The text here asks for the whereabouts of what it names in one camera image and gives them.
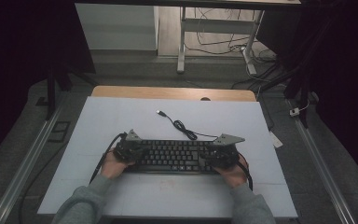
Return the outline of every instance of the keyboard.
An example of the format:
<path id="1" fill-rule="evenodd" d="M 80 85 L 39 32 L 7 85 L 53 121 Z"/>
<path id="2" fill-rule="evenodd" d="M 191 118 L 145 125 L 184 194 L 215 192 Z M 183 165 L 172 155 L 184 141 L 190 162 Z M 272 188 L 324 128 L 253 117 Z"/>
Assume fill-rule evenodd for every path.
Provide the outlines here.
<path id="1" fill-rule="evenodd" d="M 146 149 L 141 159 L 129 166 L 127 173 L 218 175 L 200 154 L 213 155 L 206 146 L 212 141 L 143 140 Z"/>

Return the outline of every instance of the sweater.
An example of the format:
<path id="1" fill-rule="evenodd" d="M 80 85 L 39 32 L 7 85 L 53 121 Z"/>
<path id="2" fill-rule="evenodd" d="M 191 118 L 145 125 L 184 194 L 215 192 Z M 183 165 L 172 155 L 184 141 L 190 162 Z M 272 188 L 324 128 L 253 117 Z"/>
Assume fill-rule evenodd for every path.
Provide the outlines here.
<path id="1" fill-rule="evenodd" d="M 53 224 L 90 224 L 101 218 L 105 193 L 112 180 L 97 175 L 88 187 L 79 187 L 62 204 Z M 246 184 L 231 190 L 234 201 L 232 221 L 235 224 L 275 223 L 275 219 L 262 195 L 255 195 Z"/>

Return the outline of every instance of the hand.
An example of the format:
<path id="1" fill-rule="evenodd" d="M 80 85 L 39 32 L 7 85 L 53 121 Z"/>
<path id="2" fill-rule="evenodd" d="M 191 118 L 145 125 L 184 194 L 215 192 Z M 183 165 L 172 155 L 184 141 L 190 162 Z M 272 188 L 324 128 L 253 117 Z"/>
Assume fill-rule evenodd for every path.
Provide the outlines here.
<path id="1" fill-rule="evenodd" d="M 118 161 L 115 155 L 113 155 L 113 150 L 114 148 L 106 153 L 106 157 L 103 161 L 103 167 L 101 169 L 101 175 L 109 179 L 118 177 L 121 175 L 121 173 L 123 173 L 125 168 L 127 168 L 129 165 L 135 164 L 135 162 L 125 163 Z"/>
<path id="2" fill-rule="evenodd" d="M 249 164 L 245 160 L 245 158 L 240 154 L 240 163 L 244 167 L 247 167 L 249 169 Z M 243 170 L 238 166 L 237 164 L 233 167 L 230 167 L 228 169 L 222 169 L 214 167 L 215 171 L 217 171 L 223 178 L 225 178 L 226 183 L 232 187 L 236 188 L 239 185 L 242 185 L 247 182 L 246 174 L 243 172 Z"/>

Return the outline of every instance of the dark curtain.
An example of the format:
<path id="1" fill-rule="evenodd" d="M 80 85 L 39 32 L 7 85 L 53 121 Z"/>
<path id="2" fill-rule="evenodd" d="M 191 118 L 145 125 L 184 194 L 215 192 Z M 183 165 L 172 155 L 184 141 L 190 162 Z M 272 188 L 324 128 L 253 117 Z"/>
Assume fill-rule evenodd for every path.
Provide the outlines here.
<path id="1" fill-rule="evenodd" d="M 326 35 L 310 84 L 318 114 L 358 164 L 358 1 L 347 2 Z"/>
<path id="2" fill-rule="evenodd" d="M 95 72 L 74 2 L 0 0 L 0 143 L 29 88 L 66 65 Z"/>

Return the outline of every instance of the wooden table edge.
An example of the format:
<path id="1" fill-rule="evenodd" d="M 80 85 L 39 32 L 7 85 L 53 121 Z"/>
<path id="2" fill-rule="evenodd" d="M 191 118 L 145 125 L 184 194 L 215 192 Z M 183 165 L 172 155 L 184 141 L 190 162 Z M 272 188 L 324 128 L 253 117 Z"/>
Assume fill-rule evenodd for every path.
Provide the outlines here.
<path id="1" fill-rule="evenodd" d="M 175 100 L 208 98 L 211 101 L 256 102 L 252 91 L 166 87 L 97 86 L 91 96 Z"/>

